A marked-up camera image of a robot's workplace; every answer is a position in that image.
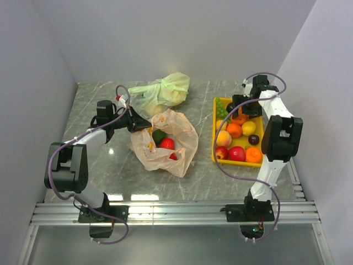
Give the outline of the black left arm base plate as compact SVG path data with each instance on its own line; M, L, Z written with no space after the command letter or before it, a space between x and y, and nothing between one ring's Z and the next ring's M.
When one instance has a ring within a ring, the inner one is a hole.
M113 205L106 209L89 209L81 207L79 211L79 223L106 223L111 222L114 218L118 218L124 222L127 221L129 207L127 205Z

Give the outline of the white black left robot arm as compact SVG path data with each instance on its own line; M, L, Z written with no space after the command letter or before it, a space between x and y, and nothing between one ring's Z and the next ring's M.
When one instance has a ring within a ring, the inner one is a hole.
M97 103L97 114L87 131L67 142L50 145L44 184L63 200L74 197L81 203L83 215L105 222L111 213L108 196L88 183L88 154L107 144L115 130L126 128L135 133L152 124L136 113L133 107L117 108L110 100Z

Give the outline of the small red fake fruit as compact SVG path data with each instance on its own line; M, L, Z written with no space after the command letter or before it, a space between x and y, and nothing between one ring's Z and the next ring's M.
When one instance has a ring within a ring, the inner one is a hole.
M177 161L178 160L178 158L177 158L177 156L176 156L176 154L171 154L170 156L169 156L169 158L171 159L171 160L175 160L175 161Z

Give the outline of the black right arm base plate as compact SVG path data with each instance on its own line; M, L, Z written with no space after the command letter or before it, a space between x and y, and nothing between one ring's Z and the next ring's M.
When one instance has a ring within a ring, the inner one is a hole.
M245 204L227 204L221 209L226 213L227 222L275 221L270 204L248 206Z

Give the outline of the translucent orange plastic bag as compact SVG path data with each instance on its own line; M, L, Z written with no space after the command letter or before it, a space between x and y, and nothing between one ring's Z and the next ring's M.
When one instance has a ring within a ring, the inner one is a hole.
M131 134L128 147L148 171L163 169L183 178L198 148L199 137L183 113L168 109L150 119L152 126Z

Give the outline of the green fake avocado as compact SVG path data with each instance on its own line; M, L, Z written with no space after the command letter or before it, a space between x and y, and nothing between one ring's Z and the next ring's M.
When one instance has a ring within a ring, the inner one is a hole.
M152 133L152 138L154 140L154 143L158 146L161 144L161 142L167 137L167 133L161 130L155 130Z

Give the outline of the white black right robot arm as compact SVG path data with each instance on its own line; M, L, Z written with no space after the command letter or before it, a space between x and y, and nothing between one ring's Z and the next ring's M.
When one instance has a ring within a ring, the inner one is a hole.
M245 114L257 118L265 114L268 123L261 141L263 162L257 178L244 198L240 221L273 221L271 206L274 186L282 169L296 156L303 120L295 117L280 98L283 91L270 84L270 73L255 73L244 79L242 95L234 95L227 110L232 118Z

